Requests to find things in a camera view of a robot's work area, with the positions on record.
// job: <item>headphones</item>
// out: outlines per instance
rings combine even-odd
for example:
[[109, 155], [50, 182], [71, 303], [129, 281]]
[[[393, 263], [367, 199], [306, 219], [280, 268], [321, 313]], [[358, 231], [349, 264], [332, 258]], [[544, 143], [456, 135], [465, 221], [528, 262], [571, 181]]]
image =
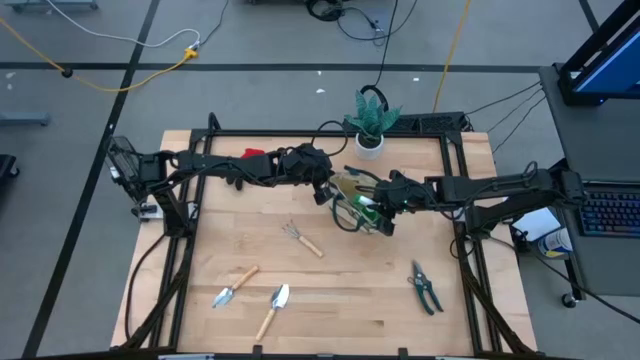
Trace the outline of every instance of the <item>headphones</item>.
[[338, 21], [338, 19], [342, 16], [343, 10], [340, 6], [337, 6], [337, 5], [339, 5], [343, 1], [349, 1], [349, 0], [342, 0], [342, 1], [325, 0], [327, 3], [333, 6], [330, 6], [328, 9], [323, 11], [322, 14], [316, 14], [315, 12], [313, 12], [313, 7], [318, 3], [318, 1], [320, 0], [305, 0], [305, 5], [307, 6], [307, 11], [309, 12], [309, 15], [313, 16], [314, 18], [320, 21], [331, 22], [331, 21]]

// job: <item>yellow cable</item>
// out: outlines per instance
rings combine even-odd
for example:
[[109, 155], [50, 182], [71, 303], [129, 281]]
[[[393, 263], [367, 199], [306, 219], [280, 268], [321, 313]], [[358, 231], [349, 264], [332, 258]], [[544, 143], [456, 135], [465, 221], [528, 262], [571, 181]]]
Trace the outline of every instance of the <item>yellow cable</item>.
[[[0, 24], [2, 24], [7, 30], [9, 30], [9, 32], [11, 33], [11, 35], [13, 35], [16, 39], [18, 39], [18, 41], [20, 41], [24, 46], [28, 47], [31, 51], [33, 51], [34, 53], [36, 53], [36, 55], [38, 55], [41, 59], [43, 59], [44, 61], [48, 62], [51, 66], [53, 66], [55, 69], [64, 72], [65, 69], [58, 65], [55, 61], [51, 60], [50, 58], [48, 58], [45, 54], [41, 53], [40, 51], [38, 51], [38, 49], [34, 48], [33, 45], [31, 45], [27, 40], [25, 40], [14, 28], [12, 28], [9, 24], [7, 24], [7, 22], [0, 17]], [[83, 83], [84, 85], [87, 85], [89, 87], [92, 87], [96, 90], [100, 90], [100, 91], [105, 91], [105, 92], [124, 92], [124, 91], [129, 91], [129, 90], [133, 90], [137, 87], [140, 87], [146, 83], [148, 83], [149, 81], [151, 81], [151, 79], [155, 78], [156, 76], [162, 75], [162, 74], [166, 74], [171, 70], [175, 70], [178, 67], [182, 66], [182, 64], [184, 64], [185, 62], [187, 62], [188, 60], [191, 60], [195, 57], [198, 56], [198, 53], [193, 50], [193, 49], [189, 49], [187, 48], [185, 50], [185, 54], [184, 57], [182, 58], [182, 60], [180, 60], [177, 64], [158, 71], [154, 74], [152, 74], [151, 76], [149, 76], [148, 78], [142, 80], [141, 82], [131, 85], [129, 87], [126, 88], [121, 88], [121, 89], [116, 89], [116, 88], [105, 88], [99, 85], [96, 85], [94, 83], [92, 83], [89, 80], [83, 79], [80, 76], [73, 76], [73, 78], [81, 83]]]
[[436, 100], [433, 103], [433, 111], [436, 112], [438, 109], [438, 100], [440, 100], [440, 91], [442, 90], [442, 86], [444, 85], [444, 78], [447, 77], [447, 71], [449, 71], [449, 64], [451, 64], [451, 60], [453, 59], [453, 53], [456, 51], [456, 47], [458, 46], [458, 40], [460, 39], [460, 33], [462, 32], [462, 26], [467, 19], [467, 15], [469, 15], [469, 6], [471, 5], [471, 0], [467, 0], [467, 3], [464, 6], [464, 12], [462, 13], [462, 17], [460, 18], [460, 24], [458, 24], [458, 30], [456, 30], [456, 35], [453, 37], [453, 43], [451, 43], [451, 50], [449, 50], [449, 56], [447, 57], [447, 61], [444, 64], [444, 71], [442, 72], [442, 77], [440, 78], [440, 85], [438, 85], [438, 91], [436, 92]]

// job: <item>wooden table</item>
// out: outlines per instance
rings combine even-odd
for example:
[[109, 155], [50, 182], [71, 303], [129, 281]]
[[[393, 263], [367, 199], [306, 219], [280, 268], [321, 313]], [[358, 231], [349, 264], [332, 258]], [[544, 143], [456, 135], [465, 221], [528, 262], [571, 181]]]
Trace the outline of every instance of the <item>wooden table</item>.
[[[184, 150], [188, 139], [189, 131], [167, 131], [162, 149]], [[246, 147], [272, 150], [308, 140], [215, 137], [212, 153], [240, 156]], [[465, 133], [463, 140], [470, 176], [495, 176], [487, 135]], [[342, 141], [319, 138], [316, 146], [331, 152]], [[450, 152], [455, 161], [453, 147]], [[334, 170], [349, 164], [383, 178], [391, 169], [418, 180], [443, 174], [439, 142], [430, 139], [387, 139], [383, 154], [374, 162], [358, 160], [351, 139], [332, 162]], [[192, 181], [191, 195], [194, 192]], [[460, 268], [449, 254], [450, 221], [436, 212], [421, 212], [396, 217], [393, 237], [351, 234], [338, 229], [328, 207], [316, 206], [312, 195], [307, 186], [245, 185], [237, 192], [222, 179], [207, 178], [179, 351], [251, 352], [269, 311], [271, 294], [287, 283], [291, 296], [261, 341], [265, 353], [394, 355], [399, 347], [406, 347], [411, 355], [473, 354]], [[317, 258], [283, 232], [281, 227], [289, 220], [325, 252], [324, 258]], [[160, 222], [141, 225], [132, 268], [161, 233]], [[498, 227], [494, 236], [509, 239], [504, 227]], [[131, 310], [133, 328], [157, 299], [167, 244], [165, 241], [147, 258], [138, 274]], [[489, 241], [484, 252], [496, 307], [523, 342], [535, 349], [514, 253]], [[412, 259], [422, 264], [433, 281], [445, 312], [429, 316], [421, 307], [407, 282]], [[261, 271], [227, 306], [213, 309], [212, 301], [220, 290], [256, 264]], [[124, 341], [124, 298], [122, 304], [114, 345]], [[484, 312], [479, 304], [477, 308], [484, 323]], [[165, 324], [172, 315], [173, 305], [169, 305]], [[161, 344], [166, 343], [168, 328], [163, 327]], [[485, 326], [481, 332], [486, 335]], [[483, 336], [483, 343], [489, 349], [488, 336]]]

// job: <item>chair wheel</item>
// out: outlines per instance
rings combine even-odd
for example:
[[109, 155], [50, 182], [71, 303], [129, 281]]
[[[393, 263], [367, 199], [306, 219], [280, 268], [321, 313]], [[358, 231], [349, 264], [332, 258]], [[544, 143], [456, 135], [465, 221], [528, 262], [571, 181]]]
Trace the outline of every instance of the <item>chair wheel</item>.
[[566, 308], [573, 309], [576, 307], [576, 305], [578, 305], [578, 302], [573, 297], [573, 294], [567, 293], [562, 295], [562, 305], [564, 305]]
[[18, 175], [20, 175], [20, 169], [18, 168], [13, 168], [11, 169], [11, 171], [9, 171], [9, 177], [11, 178], [16, 178], [18, 177]]

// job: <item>white cable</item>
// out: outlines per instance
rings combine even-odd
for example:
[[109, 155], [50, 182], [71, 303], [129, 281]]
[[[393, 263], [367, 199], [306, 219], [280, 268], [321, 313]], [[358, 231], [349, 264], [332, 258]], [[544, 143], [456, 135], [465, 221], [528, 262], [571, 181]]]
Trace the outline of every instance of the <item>white cable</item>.
[[156, 47], [160, 47], [166, 43], [168, 43], [169, 41], [173, 40], [173, 38], [175, 38], [176, 36], [185, 33], [185, 32], [192, 32], [194, 34], [196, 34], [197, 38], [196, 41], [193, 43], [193, 45], [191, 45], [192, 48], [197, 48], [198, 46], [200, 46], [200, 33], [197, 30], [194, 29], [182, 29], [180, 31], [178, 31], [177, 33], [169, 36], [166, 40], [164, 40], [161, 43], [155, 44], [155, 45], [149, 45], [149, 44], [145, 44], [143, 42], [140, 42], [136, 39], [132, 39], [132, 38], [128, 38], [128, 37], [121, 37], [121, 36], [115, 36], [115, 35], [109, 35], [109, 34], [101, 34], [95, 31], [91, 31], [87, 28], [85, 28], [84, 26], [78, 24], [77, 22], [75, 22], [75, 20], [73, 20], [72, 18], [70, 18], [69, 16], [67, 16], [67, 14], [63, 13], [62, 10], [58, 9], [57, 6], [55, 6], [53, 4], [53, 2], [51, 0], [47, 0], [47, 2], [49, 3], [49, 5], [51, 5], [51, 7], [58, 12], [58, 14], [60, 14], [62, 17], [64, 17], [65, 19], [69, 20], [69, 22], [71, 22], [73, 25], [77, 26], [78, 28], [80, 28], [82, 31], [91, 34], [91, 35], [95, 35], [98, 37], [104, 37], [104, 38], [109, 38], [109, 39], [116, 39], [116, 40], [123, 40], [123, 41], [129, 41], [129, 42], [133, 42], [136, 43], [138, 45], [142, 45], [142, 46], [146, 46], [146, 47], [150, 47], [150, 48], [156, 48]]

